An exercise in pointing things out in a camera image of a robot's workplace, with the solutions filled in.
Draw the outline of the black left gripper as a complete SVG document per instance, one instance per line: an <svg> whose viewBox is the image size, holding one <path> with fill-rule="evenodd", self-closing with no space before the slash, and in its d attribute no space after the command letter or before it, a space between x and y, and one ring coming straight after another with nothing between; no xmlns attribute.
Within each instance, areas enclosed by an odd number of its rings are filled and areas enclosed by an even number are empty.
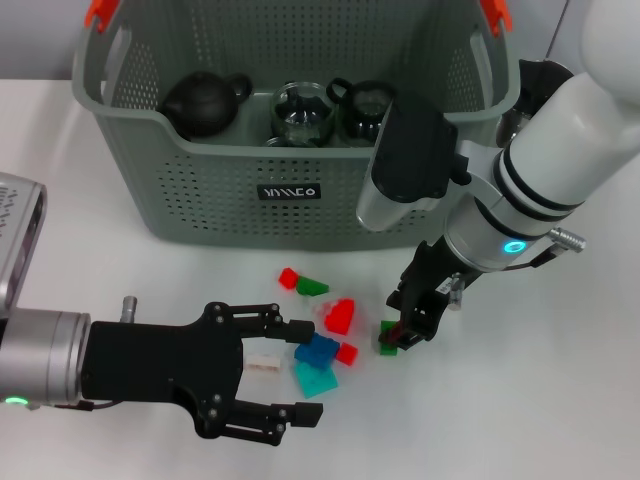
<svg viewBox="0 0 640 480"><path fill-rule="evenodd" d="M199 319L182 326L95 322L82 364L82 395L175 404L190 414L202 438L279 445L288 426L315 428L323 404L235 400L241 339L309 344L314 334L313 321L286 321L276 303L209 303Z"/></svg>

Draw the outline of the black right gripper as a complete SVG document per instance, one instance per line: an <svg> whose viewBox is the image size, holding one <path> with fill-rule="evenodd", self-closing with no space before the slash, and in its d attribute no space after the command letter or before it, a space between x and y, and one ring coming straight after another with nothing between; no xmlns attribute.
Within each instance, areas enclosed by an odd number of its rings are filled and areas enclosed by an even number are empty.
<svg viewBox="0 0 640 480"><path fill-rule="evenodd" d="M385 347L408 350L436 335L449 303L437 288L452 275L463 271L463 263L444 239L430 246L423 241L400 277L387 305L400 312L400 324L381 331L378 340Z"/></svg>

